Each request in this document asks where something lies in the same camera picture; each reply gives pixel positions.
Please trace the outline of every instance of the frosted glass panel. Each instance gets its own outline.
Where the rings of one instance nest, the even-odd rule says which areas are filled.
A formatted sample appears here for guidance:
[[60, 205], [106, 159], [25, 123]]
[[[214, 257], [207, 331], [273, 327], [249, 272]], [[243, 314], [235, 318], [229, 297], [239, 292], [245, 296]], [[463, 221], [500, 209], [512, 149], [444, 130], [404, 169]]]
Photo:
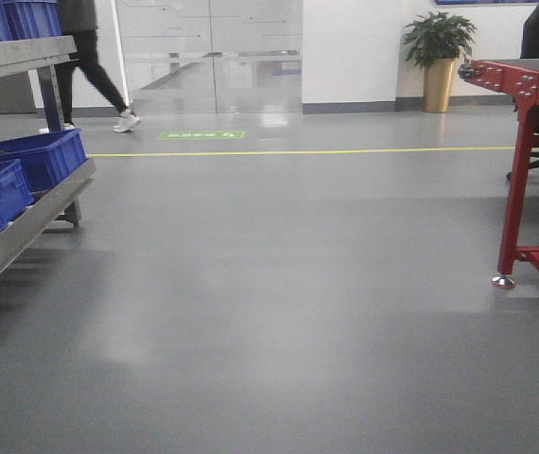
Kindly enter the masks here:
[[142, 112], [301, 110], [302, 0], [116, 0]]

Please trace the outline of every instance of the green leaves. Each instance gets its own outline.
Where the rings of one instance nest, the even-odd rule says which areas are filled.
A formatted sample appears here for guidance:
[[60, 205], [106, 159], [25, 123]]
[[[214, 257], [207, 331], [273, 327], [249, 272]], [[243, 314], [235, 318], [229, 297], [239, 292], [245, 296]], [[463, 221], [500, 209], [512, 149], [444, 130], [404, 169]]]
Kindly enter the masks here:
[[410, 44], [406, 61], [414, 60], [421, 68], [431, 66], [437, 59], [457, 58], [461, 52], [471, 55], [473, 34], [477, 31], [471, 21], [448, 12], [430, 12], [417, 16], [419, 20], [406, 25], [404, 45]]

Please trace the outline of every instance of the stainless steel shelf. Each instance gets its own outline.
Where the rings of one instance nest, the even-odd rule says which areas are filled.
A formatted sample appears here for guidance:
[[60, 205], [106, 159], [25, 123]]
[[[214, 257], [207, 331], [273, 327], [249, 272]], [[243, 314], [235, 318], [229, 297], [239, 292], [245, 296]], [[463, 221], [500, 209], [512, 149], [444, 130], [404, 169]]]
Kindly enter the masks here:
[[[62, 124], [54, 65], [69, 61], [73, 52], [74, 41], [65, 36], [0, 43], [0, 78], [32, 69], [38, 71], [51, 131], [58, 131]], [[65, 214], [64, 219], [78, 225], [77, 196], [91, 182], [95, 170], [95, 163], [88, 159], [0, 233], [0, 273], [61, 213]]]
[[76, 51], [70, 36], [0, 42], [0, 78], [69, 61]]

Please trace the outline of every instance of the white wall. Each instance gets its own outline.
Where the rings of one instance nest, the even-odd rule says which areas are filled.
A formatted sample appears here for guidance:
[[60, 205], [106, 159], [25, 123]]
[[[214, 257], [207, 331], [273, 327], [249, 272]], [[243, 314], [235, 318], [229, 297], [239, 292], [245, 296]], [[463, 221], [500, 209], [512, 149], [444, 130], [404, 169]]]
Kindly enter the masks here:
[[303, 103], [394, 100], [403, 0], [304, 0]]
[[[121, 88], [111, 1], [96, 0], [99, 54]], [[433, 0], [303, 0], [303, 102], [394, 101], [421, 96], [422, 73], [404, 62], [403, 26], [416, 14], [437, 10]], [[535, 4], [440, 7], [463, 15], [478, 27], [473, 57], [517, 58], [522, 25]], [[453, 96], [494, 93], [455, 81]], [[42, 105], [37, 97], [37, 107]], [[107, 107], [108, 102], [77, 71], [74, 107]]]

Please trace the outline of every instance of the red metal table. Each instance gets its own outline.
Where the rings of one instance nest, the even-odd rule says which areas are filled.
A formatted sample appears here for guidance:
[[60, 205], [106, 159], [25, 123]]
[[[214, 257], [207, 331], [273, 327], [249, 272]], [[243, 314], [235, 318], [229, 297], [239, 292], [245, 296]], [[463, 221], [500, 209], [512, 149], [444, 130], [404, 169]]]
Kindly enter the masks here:
[[505, 223], [498, 258], [499, 275], [493, 284], [513, 288], [513, 263], [530, 262], [539, 270], [539, 246], [518, 245], [518, 234], [524, 207], [530, 153], [539, 148], [536, 134], [539, 106], [539, 59], [471, 61], [460, 70], [461, 77], [480, 87], [511, 95], [518, 107], [518, 130]]

